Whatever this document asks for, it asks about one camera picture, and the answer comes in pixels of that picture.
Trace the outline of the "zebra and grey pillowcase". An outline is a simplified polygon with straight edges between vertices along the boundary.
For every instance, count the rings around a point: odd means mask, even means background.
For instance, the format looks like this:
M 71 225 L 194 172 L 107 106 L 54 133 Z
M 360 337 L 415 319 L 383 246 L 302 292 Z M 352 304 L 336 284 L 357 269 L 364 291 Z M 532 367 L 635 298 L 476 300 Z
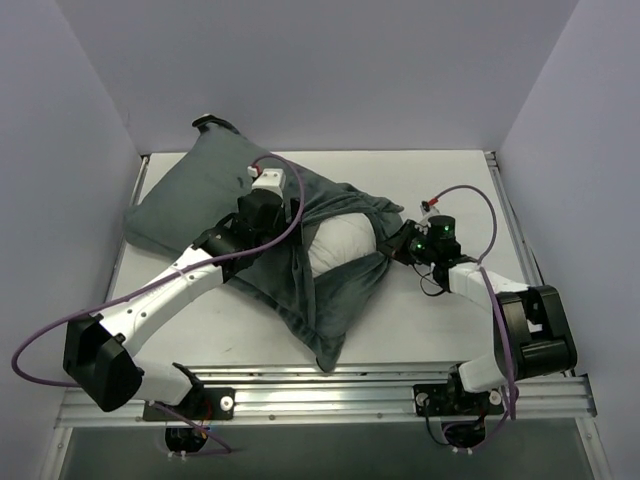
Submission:
M 202 232 L 236 210 L 238 198 L 250 190 L 247 168 L 254 161 L 268 168 L 280 165 L 235 127 L 220 119 L 208 123 L 192 149 L 126 212 L 126 241 L 178 258 Z M 304 197 L 301 242 L 287 240 L 272 247 L 229 284 L 273 309 L 313 352 L 319 368 L 330 372 L 348 330 L 388 272 L 391 261 L 377 245 L 400 229 L 402 208 L 301 165 L 288 170 L 286 177 L 286 197 Z M 362 213 L 370 220 L 376 251 L 313 278 L 304 230 L 349 213 Z

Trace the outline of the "white pillow insert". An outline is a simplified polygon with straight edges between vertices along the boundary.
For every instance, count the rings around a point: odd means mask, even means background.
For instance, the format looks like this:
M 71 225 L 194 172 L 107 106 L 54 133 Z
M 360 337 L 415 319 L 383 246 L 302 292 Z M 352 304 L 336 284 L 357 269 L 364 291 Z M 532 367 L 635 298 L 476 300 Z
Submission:
M 373 226 L 362 213 L 325 219 L 306 228 L 304 233 L 313 278 L 376 251 Z

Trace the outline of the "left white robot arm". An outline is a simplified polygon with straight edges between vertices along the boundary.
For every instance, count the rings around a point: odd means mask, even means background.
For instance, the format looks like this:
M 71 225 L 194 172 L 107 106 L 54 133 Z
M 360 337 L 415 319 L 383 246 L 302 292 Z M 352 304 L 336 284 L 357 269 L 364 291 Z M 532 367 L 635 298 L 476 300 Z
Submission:
M 131 400 L 164 404 L 179 419 L 194 417 L 203 383 L 177 362 L 137 360 L 143 345 L 201 295 L 249 268 L 264 252 L 300 236 L 303 201 L 257 188 L 236 211 L 202 232 L 161 275 L 66 328 L 63 368 L 104 412 Z

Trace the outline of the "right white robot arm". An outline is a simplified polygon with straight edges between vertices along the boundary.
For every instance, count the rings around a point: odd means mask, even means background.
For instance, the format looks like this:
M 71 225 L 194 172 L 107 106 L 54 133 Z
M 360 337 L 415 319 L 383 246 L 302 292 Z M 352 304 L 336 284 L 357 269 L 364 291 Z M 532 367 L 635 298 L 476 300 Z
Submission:
M 444 400 L 455 412 L 469 411 L 480 393 L 519 380 L 573 369 L 577 349 L 558 290 L 531 286 L 484 269 L 462 252 L 455 219 L 431 217 L 422 226 L 408 220 L 378 250 L 405 266 L 426 265 L 434 282 L 488 312 L 493 319 L 489 351 L 454 369 Z

